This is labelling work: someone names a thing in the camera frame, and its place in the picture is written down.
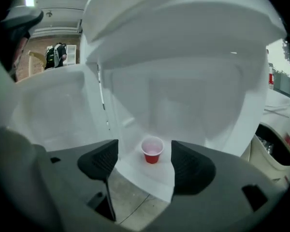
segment white bin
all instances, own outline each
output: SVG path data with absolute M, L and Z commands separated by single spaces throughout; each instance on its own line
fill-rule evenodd
M 266 151 L 257 136 L 274 144 L 272 155 Z M 249 162 L 273 181 L 278 181 L 290 171 L 290 148 L 278 133 L 260 124 L 251 141 Z

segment cylindrical container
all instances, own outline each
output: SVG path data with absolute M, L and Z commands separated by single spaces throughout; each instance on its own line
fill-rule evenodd
M 142 151 L 148 163 L 156 163 L 163 149 L 163 141 L 158 137 L 148 137 L 142 141 Z
M 268 153 L 258 136 L 274 144 L 271 154 Z M 251 141 L 249 162 L 270 179 L 278 181 L 290 170 L 290 148 L 272 128 L 260 124 Z

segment concrete floor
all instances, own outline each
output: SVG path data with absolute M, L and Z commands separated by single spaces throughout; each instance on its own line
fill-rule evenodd
M 108 183 L 117 223 L 127 229 L 142 230 L 169 205 L 140 190 L 116 169 Z

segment tree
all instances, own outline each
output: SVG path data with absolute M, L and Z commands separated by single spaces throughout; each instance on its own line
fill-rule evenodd
M 290 63 L 290 44 L 287 40 L 282 41 L 282 49 L 284 50 L 285 59 Z
M 286 75 L 286 76 L 288 76 L 288 74 L 287 74 L 286 72 L 284 72 L 284 71 L 279 71 L 279 70 L 275 69 L 275 67 L 273 67 L 273 74 L 276 74 L 276 73 L 281 74 L 281 75 Z

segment window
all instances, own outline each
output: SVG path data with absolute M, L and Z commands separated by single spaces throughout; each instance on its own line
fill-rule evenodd
M 290 97 L 290 43 L 288 38 L 268 45 L 267 50 L 270 68 L 269 88 Z

